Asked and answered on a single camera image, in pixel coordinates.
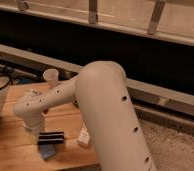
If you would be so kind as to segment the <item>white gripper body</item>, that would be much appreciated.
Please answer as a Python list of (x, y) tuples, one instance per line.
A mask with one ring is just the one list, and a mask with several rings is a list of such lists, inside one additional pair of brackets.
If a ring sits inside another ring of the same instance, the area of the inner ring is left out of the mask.
[(26, 117), (24, 119), (24, 128), (28, 133), (38, 136), (45, 131), (44, 116), (40, 114)]

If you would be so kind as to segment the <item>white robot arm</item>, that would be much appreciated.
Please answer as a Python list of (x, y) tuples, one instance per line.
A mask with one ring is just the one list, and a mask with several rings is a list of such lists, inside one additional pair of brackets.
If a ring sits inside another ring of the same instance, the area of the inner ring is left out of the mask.
[(37, 133), (43, 125), (43, 111), (71, 101), (78, 103), (102, 171), (157, 171), (121, 65), (89, 63), (77, 76), (46, 93), (26, 93), (13, 112), (30, 132)]

